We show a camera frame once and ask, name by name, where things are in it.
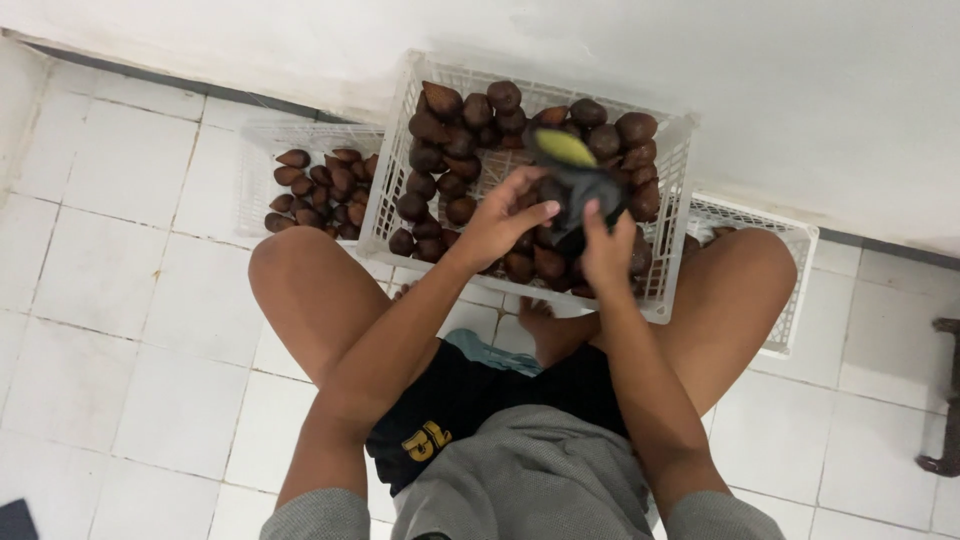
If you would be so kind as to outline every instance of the bare foot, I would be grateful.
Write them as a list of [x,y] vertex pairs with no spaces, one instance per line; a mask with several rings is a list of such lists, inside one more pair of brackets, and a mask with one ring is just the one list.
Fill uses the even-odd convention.
[[414,285],[416,285],[418,282],[420,282],[420,280],[412,283],[406,283],[405,285],[401,286],[400,290],[394,293],[394,302],[403,298],[403,295],[410,292],[410,289],[414,288]]
[[567,351],[556,336],[557,319],[553,307],[545,300],[534,302],[532,298],[520,298],[520,314],[517,316],[524,330],[530,332],[537,345],[534,358],[541,368],[546,369],[566,356]]

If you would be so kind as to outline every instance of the black shorts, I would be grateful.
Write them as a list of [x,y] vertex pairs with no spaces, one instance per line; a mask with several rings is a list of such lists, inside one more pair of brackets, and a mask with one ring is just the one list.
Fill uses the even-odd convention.
[[607,355],[584,343],[536,377],[467,359],[441,341],[433,361],[373,427],[367,452],[395,496],[451,441],[467,438],[495,412],[549,405],[624,437]]

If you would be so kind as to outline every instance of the gray shirt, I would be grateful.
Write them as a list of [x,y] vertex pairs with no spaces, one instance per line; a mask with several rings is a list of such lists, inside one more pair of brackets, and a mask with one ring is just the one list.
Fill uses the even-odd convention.
[[[397,494],[391,538],[649,539],[647,496],[626,439],[552,407],[521,405],[447,445]],[[665,525],[671,540],[783,539],[767,515],[712,491],[687,495]],[[261,540],[369,536],[366,503],[339,488],[300,495],[260,533]]]

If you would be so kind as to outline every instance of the white plastic crate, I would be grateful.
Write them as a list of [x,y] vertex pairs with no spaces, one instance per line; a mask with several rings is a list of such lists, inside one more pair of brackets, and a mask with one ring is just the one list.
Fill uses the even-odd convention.
[[[690,189],[684,188],[684,176],[690,135],[694,126],[692,119],[584,92],[526,81],[509,74],[468,69],[453,63],[444,63],[438,60],[438,57],[420,51],[408,53],[396,86],[357,254],[413,270],[426,271],[432,266],[429,262],[394,255],[388,248],[388,240],[396,229],[409,228],[396,214],[395,200],[403,194],[403,178],[408,178],[412,172],[407,158],[413,136],[407,130],[407,123],[416,108],[421,82],[430,81],[449,86],[466,97],[471,92],[486,92],[490,83],[503,80],[513,81],[520,88],[523,93],[520,105],[528,118],[548,107],[570,105],[580,98],[588,97],[607,108],[611,121],[632,110],[647,112],[658,119],[660,128],[654,139],[658,149],[655,165],[660,173],[661,212],[656,223],[644,225],[643,229],[644,236],[654,246],[654,263],[663,268],[666,280],[647,280],[650,284],[642,291],[643,294],[638,295],[637,304],[647,320],[660,324],[668,322],[684,242],[684,235],[675,234],[675,231],[685,230],[690,199]],[[478,200],[500,184],[515,168],[532,160],[526,151],[482,150],[478,156],[483,162],[484,170],[480,179],[470,187],[470,195]],[[445,227],[449,227],[444,213],[440,211],[444,204],[442,197],[435,197],[430,202],[430,211]],[[541,280],[534,280],[529,285],[510,282],[502,270],[493,277],[474,276],[470,282],[508,293],[597,308],[596,301],[555,292],[547,288]]]
[[[254,123],[240,130],[240,178],[235,189],[237,233],[264,237],[270,232],[263,227],[263,218],[277,195],[290,188],[274,181],[274,169],[280,167],[276,157],[287,150],[301,148],[310,154],[310,166],[324,164],[324,154],[335,148],[358,150],[364,158],[380,151],[383,128],[359,124],[318,123]],[[339,240],[343,245],[356,245],[355,240]]]
[[690,201],[687,232],[703,243],[713,238],[714,227],[766,229],[776,233],[790,250],[790,255],[797,263],[797,284],[790,295],[790,301],[783,308],[777,323],[763,344],[763,352],[766,355],[782,359],[790,358],[820,229],[800,221],[694,193]]

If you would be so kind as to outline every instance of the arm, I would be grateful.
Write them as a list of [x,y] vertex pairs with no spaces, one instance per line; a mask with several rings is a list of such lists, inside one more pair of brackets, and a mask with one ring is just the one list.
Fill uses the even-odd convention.
[[540,174],[533,167],[518,168],[491,191],[457,243],[330,371],[303,422],[277,507],[325,487],[366,498],[364,442],[431,360],[424,353],[464,285],[507,253],[521,234],[559,211],[556,202],[547,202],[515,212],[516,198]]
[[584,273],[600,304],[613,392],[665,521],[689,493],[730,489],[713,466],[693,403],[636,308],[627,281],[636,224],[624,212],[608,234],[598,207],[585,207]]

